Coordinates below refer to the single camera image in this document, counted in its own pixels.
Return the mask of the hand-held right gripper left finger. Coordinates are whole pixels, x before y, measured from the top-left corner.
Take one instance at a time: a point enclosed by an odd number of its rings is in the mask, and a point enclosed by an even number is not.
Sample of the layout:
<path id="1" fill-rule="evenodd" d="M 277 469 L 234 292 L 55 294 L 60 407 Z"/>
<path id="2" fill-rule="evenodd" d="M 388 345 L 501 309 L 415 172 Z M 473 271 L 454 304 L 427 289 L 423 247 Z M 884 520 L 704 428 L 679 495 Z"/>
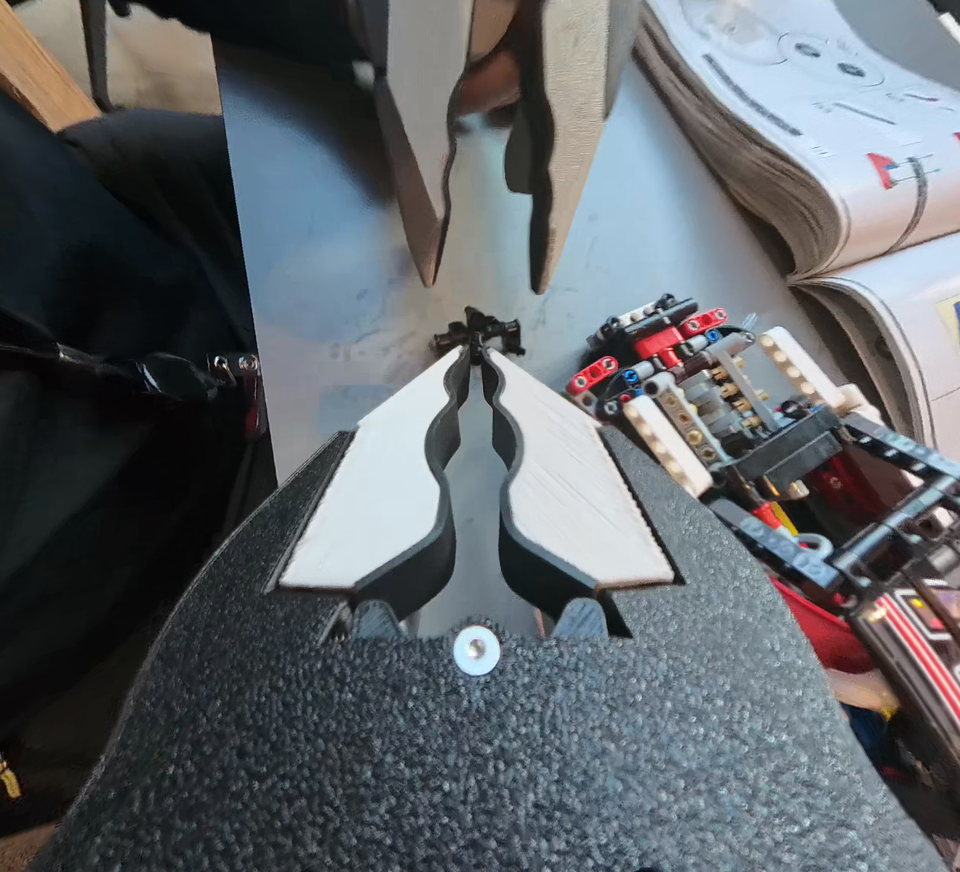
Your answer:
<path id="1" fill-rule="evenodd" d="M 461 443 L 471 370 L 469 348 L 450 350 L 360 420 L 280 588 L 384 602 L 401 621 L 445 588 L 456 548 L 446 468 Z"/>

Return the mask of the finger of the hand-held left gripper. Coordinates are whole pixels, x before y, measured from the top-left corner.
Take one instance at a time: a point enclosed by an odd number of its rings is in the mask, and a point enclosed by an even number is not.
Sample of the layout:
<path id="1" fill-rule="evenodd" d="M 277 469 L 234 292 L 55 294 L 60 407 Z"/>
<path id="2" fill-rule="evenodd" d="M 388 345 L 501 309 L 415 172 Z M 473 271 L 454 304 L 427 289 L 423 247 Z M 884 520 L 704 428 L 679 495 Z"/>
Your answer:
<path id="1" fill-rule="evenodd" d="M 453 105 L 466 72 L 474 0 L 388 0 L 386 66 L 374 97 L 407 247 L 434 287 L 450 227 Z"/>
<path id="2" fill-rule="evenodd" d="M 556 273 L 606 119 L 610 0 L 531 0 L 513 48 L 519 98 L 505 153 L 509 190 L 531 200 L 529 282 Z"/>

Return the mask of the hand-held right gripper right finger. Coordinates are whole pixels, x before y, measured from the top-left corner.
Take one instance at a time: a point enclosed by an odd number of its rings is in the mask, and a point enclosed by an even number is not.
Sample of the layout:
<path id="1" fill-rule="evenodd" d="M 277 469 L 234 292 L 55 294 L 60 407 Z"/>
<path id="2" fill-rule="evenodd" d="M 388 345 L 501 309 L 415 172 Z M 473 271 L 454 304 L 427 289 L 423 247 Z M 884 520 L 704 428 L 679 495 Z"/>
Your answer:
<path id="1" fill-rule="evenodd" d="M 605 427 L 504 353 L 484 350 L 481 372 L 506 470 L 498 556 L 510 590 L 552 621 L 592 600 L 617 622 L 613 593 L 675 584 Z"/>

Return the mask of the black toy brick assembly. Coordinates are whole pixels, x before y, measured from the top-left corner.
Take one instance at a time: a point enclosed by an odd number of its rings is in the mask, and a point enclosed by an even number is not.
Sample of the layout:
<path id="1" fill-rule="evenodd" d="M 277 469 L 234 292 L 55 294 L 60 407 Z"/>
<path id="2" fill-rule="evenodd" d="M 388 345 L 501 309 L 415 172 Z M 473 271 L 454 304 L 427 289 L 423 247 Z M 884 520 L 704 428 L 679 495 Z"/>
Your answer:
<path id="1" fill-rule="evenodd" d="M 483 350 L 495 340 L 500 340 L 503 355 L 526 355 L 519 319 L 499 319 L 471 305 L 464 308 L 463 316 L 462 321 L 450 322 L 445 331 L 433 335 L 429 347 L 436 357 L 465 347 L 470 365 L 479 366 L 483 362 Z"/>

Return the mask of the grey desk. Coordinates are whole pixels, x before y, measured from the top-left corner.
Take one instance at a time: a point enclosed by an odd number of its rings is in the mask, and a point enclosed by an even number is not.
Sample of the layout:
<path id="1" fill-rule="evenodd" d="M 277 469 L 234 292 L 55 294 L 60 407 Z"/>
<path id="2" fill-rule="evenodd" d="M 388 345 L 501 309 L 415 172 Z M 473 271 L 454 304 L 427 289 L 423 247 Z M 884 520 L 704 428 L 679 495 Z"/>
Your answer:
<path id="1" fill-rule="evenodd" d="M 285 482 L 339 430 L 430 365 L 427 344 L 466 305 L 517 317 L 519 364 L 557 388 L 605 314 L 654 287 L 693 286 L 739 313 L 795 328 L 834 377 L 879 391 L 838 323 L 812 325 L 638 69 L 600 142 L 551 284 L 529 287 L 526 198 L 502 178 L 505 134 L 472 120 L 459 151 L 428 156 L 452 174 L 450 235 L 434 287 L 404 237 L 373 98 L 318 67 L 214 47 L 266 388 Z"/>

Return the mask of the person's left hand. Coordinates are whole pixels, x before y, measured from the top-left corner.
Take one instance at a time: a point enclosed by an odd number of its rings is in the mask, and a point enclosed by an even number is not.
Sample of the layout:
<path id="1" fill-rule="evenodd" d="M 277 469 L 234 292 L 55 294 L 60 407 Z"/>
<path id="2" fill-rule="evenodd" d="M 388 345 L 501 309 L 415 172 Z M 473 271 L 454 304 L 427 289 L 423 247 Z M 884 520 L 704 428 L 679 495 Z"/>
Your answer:
<path id="1" fill-rule="evenodd" d="M 486 114 L 521 97 L 520 56 L 527 19 L 539 0 L 474 0 L 471 38 L 457 116 Z"/>

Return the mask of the dark badge holder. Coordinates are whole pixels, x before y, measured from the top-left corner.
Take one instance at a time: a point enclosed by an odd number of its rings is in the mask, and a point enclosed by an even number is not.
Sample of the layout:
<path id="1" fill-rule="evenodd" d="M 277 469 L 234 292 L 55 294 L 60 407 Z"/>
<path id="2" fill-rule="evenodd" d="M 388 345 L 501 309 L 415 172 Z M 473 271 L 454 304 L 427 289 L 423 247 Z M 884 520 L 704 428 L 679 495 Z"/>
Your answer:
<path id="1" fill-rule="evenodd" d="M 265 402 L 259 356 L 253 352 L 242 353 L 237 358 L 236 382 L 241 388 L 246 412 L 244 433 L 247 442 L 256 442 L 264 434 Z"/>

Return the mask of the toy brick car model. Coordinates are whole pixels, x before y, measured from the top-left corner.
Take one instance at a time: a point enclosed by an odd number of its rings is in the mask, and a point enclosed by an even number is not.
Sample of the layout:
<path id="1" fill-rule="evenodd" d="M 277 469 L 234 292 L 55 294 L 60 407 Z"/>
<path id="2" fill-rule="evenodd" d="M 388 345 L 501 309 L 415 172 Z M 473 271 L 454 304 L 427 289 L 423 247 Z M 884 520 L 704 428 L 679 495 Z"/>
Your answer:
<path id="1" fill-rule="evenodd" d="M 958 462 L 783 327 L 667 293 L 590 335 L 563 394 L 761 563 L 897 789 L 958 808 Z"/>

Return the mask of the open instruction booklet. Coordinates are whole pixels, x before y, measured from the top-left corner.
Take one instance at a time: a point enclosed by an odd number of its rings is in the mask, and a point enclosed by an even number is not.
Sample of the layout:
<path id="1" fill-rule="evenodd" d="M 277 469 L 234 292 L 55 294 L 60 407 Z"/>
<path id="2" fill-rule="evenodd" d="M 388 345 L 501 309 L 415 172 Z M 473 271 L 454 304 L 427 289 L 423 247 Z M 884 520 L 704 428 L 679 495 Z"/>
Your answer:
<path id="1" fill-rule="evenodd" d="M 638 58 L 897 431 L 959 449 L 959 97 L 833 0 L 641 0 Z"/>

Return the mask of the black chair leg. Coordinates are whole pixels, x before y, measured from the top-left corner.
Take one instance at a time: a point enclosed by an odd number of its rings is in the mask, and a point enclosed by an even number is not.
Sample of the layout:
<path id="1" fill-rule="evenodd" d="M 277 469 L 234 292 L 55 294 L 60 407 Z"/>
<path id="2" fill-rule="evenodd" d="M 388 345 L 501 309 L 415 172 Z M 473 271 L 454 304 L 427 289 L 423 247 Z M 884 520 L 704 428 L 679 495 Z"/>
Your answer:
<path id="1" fill-rule="evenodd" d="M 131 3 L 126 0 L 78 0 L 90 95 L 97 108 L 105 114 L 115 110 L 109 88 L 108 68 L 108 12 L 118 18 L 131 15 Z"/>

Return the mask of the wooden plank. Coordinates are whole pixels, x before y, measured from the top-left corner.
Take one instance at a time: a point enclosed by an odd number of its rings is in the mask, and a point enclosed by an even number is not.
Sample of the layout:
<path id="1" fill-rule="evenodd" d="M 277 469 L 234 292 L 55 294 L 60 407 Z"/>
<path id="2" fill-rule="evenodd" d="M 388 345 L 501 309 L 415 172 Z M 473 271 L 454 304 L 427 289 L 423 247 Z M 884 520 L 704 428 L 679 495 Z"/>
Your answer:
<path id="1" fill-rule="evenodd" d="M 101 116 L 6 0 L 1 0 L 1 88 L 54 133 Z"/>

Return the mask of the person's black clothing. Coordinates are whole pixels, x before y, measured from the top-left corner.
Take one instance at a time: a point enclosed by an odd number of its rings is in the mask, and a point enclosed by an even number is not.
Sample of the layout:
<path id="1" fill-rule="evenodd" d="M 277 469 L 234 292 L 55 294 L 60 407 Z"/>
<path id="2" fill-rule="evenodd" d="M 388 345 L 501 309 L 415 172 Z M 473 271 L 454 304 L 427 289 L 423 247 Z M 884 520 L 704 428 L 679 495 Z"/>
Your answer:
<path id="1" fill-rule="evenodd" d="M 222 531 L 257 352 L 221 115 L 2 94 L 2 749 Z"/>

